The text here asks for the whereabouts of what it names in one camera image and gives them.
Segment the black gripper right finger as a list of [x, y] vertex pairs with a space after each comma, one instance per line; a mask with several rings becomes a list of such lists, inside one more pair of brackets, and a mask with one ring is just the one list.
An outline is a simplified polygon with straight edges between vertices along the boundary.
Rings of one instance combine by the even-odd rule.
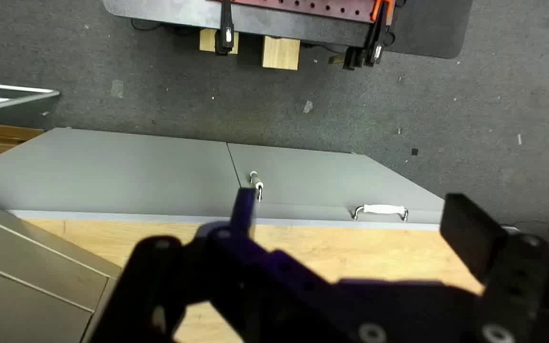
[[533, 235], [508, 233], [470, 197], [445, 199], [441, 237], [485, 287], [475, 308], [483, 343], [529, 343], [548, 285], [549, 249]]

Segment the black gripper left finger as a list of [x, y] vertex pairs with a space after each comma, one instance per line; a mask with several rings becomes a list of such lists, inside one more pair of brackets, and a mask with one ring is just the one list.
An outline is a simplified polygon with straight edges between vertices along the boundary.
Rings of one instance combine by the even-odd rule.
[[188, 310], [210, 304], [245, 343], [321, 343], [327, 325], [308, 306], [317, 277], [252, 237], [256, 191], [241, 189], [230, 222], [201, 228], [190, 245], [136, 245], [90, 343], [174, 343]]

